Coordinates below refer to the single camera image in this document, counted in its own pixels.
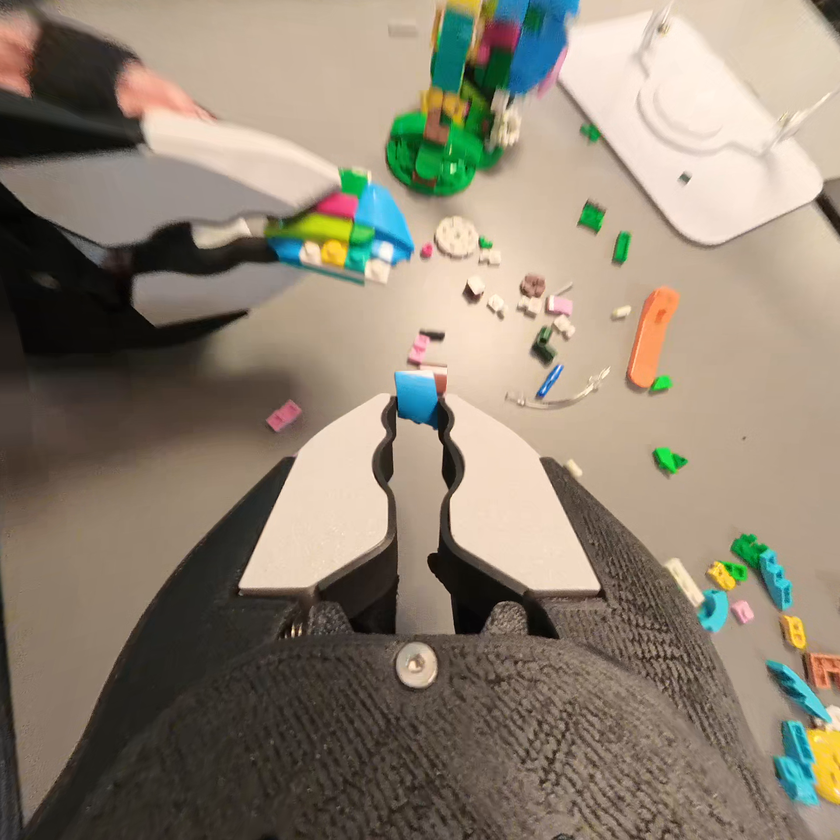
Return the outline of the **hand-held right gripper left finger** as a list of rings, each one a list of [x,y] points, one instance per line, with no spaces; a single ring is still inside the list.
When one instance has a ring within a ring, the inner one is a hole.
[[[339,604],[361,633],[396,630],[396,399],[373,396],[293,459],[238,582],[242,596]]]

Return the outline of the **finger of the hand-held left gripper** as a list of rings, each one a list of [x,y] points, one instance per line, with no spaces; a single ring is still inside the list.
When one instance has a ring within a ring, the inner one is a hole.
[[[274,134],[165,110],[147,113],[140,129],[150,154],[226,177],[258,196],[255,210],[268,215],[301,214],[341,188],[336,164]]]
[[[272,218],[174,222],[130,245],[134,309],[154,326],[249,312],[299,286],[266,237]]]

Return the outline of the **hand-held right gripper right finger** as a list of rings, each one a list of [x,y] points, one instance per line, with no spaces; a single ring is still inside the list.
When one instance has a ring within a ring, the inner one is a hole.
[[[602,597],[602,583],[538,452],[453,393],[440,399],[446,492],[435,576],[457,634],[477,634],[501,602],[548,632],[541,603]]]

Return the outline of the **small multicolour lego assembly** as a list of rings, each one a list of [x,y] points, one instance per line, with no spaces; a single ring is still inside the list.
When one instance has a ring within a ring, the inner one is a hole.
[[[306,212],[271,220],[265,235],[278,261],[352,282],[385,285],[415,244],[393,196],[361,168],[341,169],[340,189]]]

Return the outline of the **blue sloped lego piece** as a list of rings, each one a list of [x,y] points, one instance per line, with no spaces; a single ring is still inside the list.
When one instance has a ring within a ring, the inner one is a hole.
[[[397,416],[438,430],[438,387],[432,371],[394,373]]]

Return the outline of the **person's left forearm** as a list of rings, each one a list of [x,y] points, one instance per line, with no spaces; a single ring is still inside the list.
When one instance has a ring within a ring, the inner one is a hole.
[[[2,15],[1,89],[93,117],[122,117],[119,84],[140,59],[127,47],[34,13]]]

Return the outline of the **clear curved lego piece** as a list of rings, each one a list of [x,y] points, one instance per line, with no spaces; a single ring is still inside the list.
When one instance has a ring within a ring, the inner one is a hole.
[[[590,377],[586,386],[578,393],[563,397],[561,399],[548,401],[543,398],[538,399],[536,397],[533,399],[528,399],[524,394],[508,392],[505,394],[505,401],[520,408],[525,408],[532,411],[559,411],[566,407],[576,405],[588,396],[597,393],[601,389],[603,382],[607,379],[610,373],[611,368],[609,366],[605,367],[604,369],[599,371],[598,374],[595,374],[594,376]]]

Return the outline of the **orange lego brick separator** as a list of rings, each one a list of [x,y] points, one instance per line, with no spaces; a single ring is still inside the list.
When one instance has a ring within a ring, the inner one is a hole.
[[[655,381],[668,326],[678,306],[679,293],[670,287],[653,290],[642,306],[626,368],[626,379],[638,389],[646,390]]]

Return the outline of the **white round lego plate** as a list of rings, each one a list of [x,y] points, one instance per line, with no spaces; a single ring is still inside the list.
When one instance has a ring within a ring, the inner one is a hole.
[[[466,259],[477,252],[480,236],[477,228],[461,216],[444,217],[434,232],[437,250],[450,259]]]

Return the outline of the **pile of assorted lego pieces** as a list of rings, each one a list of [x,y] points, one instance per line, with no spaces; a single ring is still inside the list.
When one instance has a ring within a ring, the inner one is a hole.
[[[738,587],[749,580],[750,573],[758,576],[778,613],[782,640],[801,655],[804,673],[770,659],[765,668],[780,692],[810,721],[808,725],[795,719],[781,722],[783,752],[773,757],[776,779],[793,802],[838,805],[838,705],[827,705],[819,696],[822,690],[838,690],[838,655],[810,646],[802,619],[793,614],[793,584],[777,552],[747,532],[732,541],[730,552],[735,560],[708,566],[711,588],[706,590],[701,590],[681,560],[668,559],[664,567],[708,634],[718,634],[728,619],[741,627],[754,619]]]

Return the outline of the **person's left hand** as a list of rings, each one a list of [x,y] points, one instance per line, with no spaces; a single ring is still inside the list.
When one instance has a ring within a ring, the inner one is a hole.
[[[168,111],[191,119],[216,120],[181,87],[139,61],[123,67],[115,83],[115,97],[120,111],[129,119],[141,119],[147,112]]]

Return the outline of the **brick bird model on green base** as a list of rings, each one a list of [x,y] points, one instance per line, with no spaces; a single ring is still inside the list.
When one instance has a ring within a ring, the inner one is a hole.
[[[416,193],[462,193],[520,139],[524,103],[557,82],[578,1],[447,1],[434,18],[429,85],[385,147]]]

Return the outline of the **white flat stand base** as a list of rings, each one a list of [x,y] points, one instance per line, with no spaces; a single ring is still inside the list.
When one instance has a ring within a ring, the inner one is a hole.
[[[812,108],[774,117],[673,5],[575,24],[561,87],[689,241],[718,246],[797,210],[823,177],[794,139]],[[687,185],[681,172],[690,172]]]

